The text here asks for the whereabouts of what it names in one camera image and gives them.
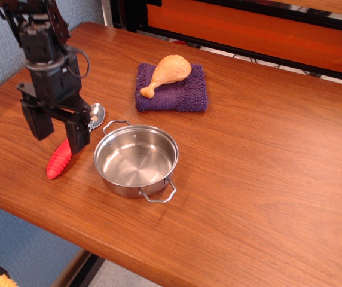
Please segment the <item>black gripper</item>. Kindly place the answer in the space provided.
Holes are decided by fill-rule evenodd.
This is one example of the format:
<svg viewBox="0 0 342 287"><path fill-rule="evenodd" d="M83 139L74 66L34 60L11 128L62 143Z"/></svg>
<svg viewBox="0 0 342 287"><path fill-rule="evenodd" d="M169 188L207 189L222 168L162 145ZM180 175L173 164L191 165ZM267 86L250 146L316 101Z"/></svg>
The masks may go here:
<svg viewBox="0 0 342 287"><path fill-rule="evenodd" d="M43 140L54 132L52 119L65 124L72 154L90 143L91 106L82 99L78 58L75 53L29 55L25 67L31 83L21 83L21 107L32 134Z"/></svg>

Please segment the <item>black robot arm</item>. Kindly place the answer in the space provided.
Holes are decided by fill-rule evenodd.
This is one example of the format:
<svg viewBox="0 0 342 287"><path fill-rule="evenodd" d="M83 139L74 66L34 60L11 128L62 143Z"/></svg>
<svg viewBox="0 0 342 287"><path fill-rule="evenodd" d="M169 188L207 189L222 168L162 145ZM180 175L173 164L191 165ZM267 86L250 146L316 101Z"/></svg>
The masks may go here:
<svg viewBox="0 0 342 287"><path fill-rule="evenodd" d="M0 1L0 17L22 48L32 79L17 86L32 134L45 139L54 131L52 120L59 120L71 152L80 152L90 142L91 106L80 96L80 50L67 44L71 34L56 2Z"/></svg>

